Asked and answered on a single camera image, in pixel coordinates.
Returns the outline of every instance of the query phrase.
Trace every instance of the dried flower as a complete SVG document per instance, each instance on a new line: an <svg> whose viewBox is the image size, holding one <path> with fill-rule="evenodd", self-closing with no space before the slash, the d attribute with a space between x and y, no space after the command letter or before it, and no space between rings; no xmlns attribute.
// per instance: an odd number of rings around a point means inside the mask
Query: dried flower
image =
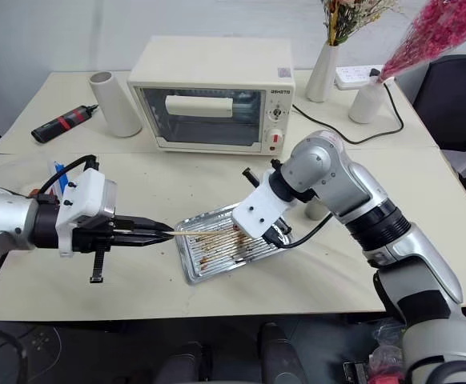
<svg viewBox="0 0 466 384"><path fill-rule="evenodd" d="M466 0L430 0L384 65L380 81L437 58L466 41Z"/></svg>
<svg viewBox="0 0 466 384"><path fill-rule="evenodd" d="M327 43L337 46L357 30L380 18L385 10L396 10L397 0L321 0L326 16Z"/></svg>

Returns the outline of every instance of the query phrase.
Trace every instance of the white vase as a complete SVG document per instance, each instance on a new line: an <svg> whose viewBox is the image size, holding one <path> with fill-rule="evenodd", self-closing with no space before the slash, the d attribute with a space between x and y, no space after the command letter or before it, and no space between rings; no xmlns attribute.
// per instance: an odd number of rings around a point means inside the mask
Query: white vase
<svg viewBox="0 0 466 384"><path fill-rule="evenodd" d="M142 124L117 78L111 72L98 72L89 78L109 131L120 138L137 134Z"/></svg>
<svg viewBox="0 0 466 384"><path fill-rule="evenodd" d="M325 42L316 61L315 68L307 81L306 97L313 102L325 102L329 98L335 81L338 46Z"/></svg>
<svg viewBox="0 0 466 384"><path fill-rule="evenodd" d="M352 102L348 117L354 122L368 124L377 116L380 106L383 105L386 93L384 86L372 77L368 84L365 84L358 90L354 102Z"/></svg>

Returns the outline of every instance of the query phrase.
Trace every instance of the baking tray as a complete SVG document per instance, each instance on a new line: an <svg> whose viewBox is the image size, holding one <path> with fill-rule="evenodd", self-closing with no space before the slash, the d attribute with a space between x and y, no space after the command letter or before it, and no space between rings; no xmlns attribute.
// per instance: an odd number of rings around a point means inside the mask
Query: baking tray
<svg viewBox="0 0 466 384"><path fill-rule="evenodd" d="M249 238L233 228L231 212L237 205L200 214L176 225L177 231L226 231L215 236L176 236L183 271L189 284L201 282L283 251L272 244L267 244L262 238ZM274 228L283 244L292 241L291 234L284 235L279 227L274 226Z"/></svg>

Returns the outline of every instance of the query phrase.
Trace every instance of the white table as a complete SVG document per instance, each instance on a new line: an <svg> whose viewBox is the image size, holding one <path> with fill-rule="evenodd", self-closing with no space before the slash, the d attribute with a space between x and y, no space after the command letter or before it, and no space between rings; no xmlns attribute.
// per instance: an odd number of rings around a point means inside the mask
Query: white table
<svg viewBox="0 0 466 384"><path fill-rule="evenodd" d="M350 150L417 222L448 260L466 304L466 194L434 147ZM258 174L264 157L182 153L98 154L119 185L118 214L174 225L226 206L251 191L241 171ZM61 162L75 154L54 155ZM0 155L0 164L17 156ZM32 179L25 168L25 178ZM218 180L227 188L218 188ZM316 223L303 207L288 216L300 238ZM336 220L299 248L189 286L174 240L106 255L103 284L89 284L92 254L13 252L0 273L0 320L64 321L382 310L374 270Z"/></svg>
<svg viewBox="0 0 466 384"><path fill-rule="evenodd" d="M398 122L388 100L373 123L360 125L351 121L347 116L347 111L356 96L357 90L337 90L334 88L331 92L331 99L327 102L315 103L308 101L303 92L310 73L309 70L297 70L295 72L297 91L294 103L304 112L332 124L352 140L359 140L398 127ZM129 72L126 71L115 72L119 83L131 99L126 84L128 74ZM30 132L45 122L66 113L68 110L72 110L76 106L96 103L92 90L87 83L90 75L91 73L82 72L51 74L7 134L0 140L0 154L32 154L40 151L48 154L57 152L121 154L157 151L151 130L142 129L139 134L131 138L116 138L109 134L106 129L106 121L100 110L90 120L58 136L47 144L38 144L32 138ZM359 146L347 144L347 148L436 147L431 135L425 129L400 88L392 86L391 90L400 115L405 122L404 130L399 134L377 138ZM285 149L291 149L301 138L317 129L319 127L314 122L310 122L297 112L293 112L288 125Z"/></svg>

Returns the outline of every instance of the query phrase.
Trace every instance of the toaster oven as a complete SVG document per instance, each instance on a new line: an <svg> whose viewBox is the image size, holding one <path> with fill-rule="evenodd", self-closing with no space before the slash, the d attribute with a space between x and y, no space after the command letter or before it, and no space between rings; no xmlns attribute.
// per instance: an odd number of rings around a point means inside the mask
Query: toaster oven
<svg viewBox="0 0 466 384"><path fill-rule="evenodd" d="M128 86L162 150L278 154L295 91L290 42L153 37Z"/></svg>

